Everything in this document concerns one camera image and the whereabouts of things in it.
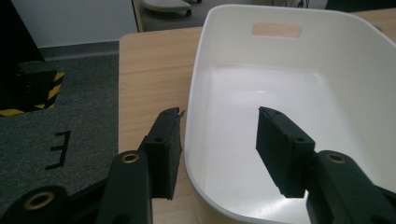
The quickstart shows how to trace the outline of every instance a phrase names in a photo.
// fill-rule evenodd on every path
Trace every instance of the wooden table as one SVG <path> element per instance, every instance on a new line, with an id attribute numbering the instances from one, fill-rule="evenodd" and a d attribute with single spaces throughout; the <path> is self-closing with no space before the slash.
<path id="1" fill-rule="evenodd" d="M 355 13 L 396 42 L 396 8 Z M 120 152 L 137 149 L 157 115 L 187 109 L 201 27 L 126 35 L 120 40 Z M 184 142 L 185 119 L 181 123 Z M 181 158 L 173 201 L 154 199 L 154 223 L 198 223 Z"/>

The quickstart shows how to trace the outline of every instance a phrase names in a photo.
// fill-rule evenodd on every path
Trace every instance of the gray carpet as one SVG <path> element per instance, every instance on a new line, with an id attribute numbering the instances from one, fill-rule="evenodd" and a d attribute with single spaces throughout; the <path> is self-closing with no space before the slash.
<path id="1" fill-rule="evenodd" d="M 140 14 L 145 31 L 172 30 L 179 28 L 203 26 L 207 13 L 213 7 L 224 4 L 252 5 L 253 0 L 203 0 L 201 4 L 194 0 L 186 1 L 191 5 L 192 14 L 186 17 L 186 12 L 156 12 L 141 7 Z"/>
<path id="2" fill-rule="evenodd" d="M 105 178 L 118 154 L 119 55 L 48 62 L 65 71 L 52 109 L 0 118 L 0 216 L 31 189 L 65 187 L 69 195 Z M 70 132 L 64 165 L 60 162 Z"/>

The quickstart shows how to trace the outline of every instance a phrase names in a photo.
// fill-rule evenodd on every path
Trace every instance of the screw hole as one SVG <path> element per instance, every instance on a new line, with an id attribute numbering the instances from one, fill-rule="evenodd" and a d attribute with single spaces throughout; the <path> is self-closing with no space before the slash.
<path id="1" fill-rule="evenodd" d="M 139 155 L 131 153 L 122 157 L 121 161 L 125 163 L 132 163 L 139 160 Z"/>
<path id="2" fill-rule="evenodd" d="M 334 153 L 327 154 L 327 159 L 329 161 L 336 162 L 336 163 L 346 163 L 347 162 L 347 160 L 343 156 L 337 155 Z"/>
<path id="3" fill-rule="evenodd" d="M 52 202 L 54 196 L 50 191 L 37 193 L 26 201 L 24 207 L 29 211 L 40 209 Z"/>

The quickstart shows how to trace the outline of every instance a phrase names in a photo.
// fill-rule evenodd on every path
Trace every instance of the yellow and black hazard tape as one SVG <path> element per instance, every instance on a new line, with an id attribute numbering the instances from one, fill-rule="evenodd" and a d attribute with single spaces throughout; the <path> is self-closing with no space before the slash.
<path id="1" fill-rule="evenodd" d="M 53 80 L 52 89 L 49 90 L 47 102 L 43 105 L 28 105 L 21 106 L 18 108 L 9 108 L 0 110 L 0 117 L 7 117 L 22 114 L 25 112 L 36 111 L 40 109 L 53 108 L 55 104 L 56 97 L 59 90 L 61 89 L 61 84 L 64 79 L 64 72 L 58 72 Z"/>

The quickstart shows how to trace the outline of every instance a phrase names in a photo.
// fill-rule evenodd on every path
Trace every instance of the white plastic bin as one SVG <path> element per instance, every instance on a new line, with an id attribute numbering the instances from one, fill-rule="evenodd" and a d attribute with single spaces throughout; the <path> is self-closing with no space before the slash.
<path id="1" fill-rule="evenodd" d="M 187 116 L 202 224 L 309 223 L 305 199 L 284 198 L 255 149 L 260 106 L 285 113 L 316 152 L 345 153 L 396 191 L 395 44 L 346 13 L 226 5 L 206 19 Z"/>

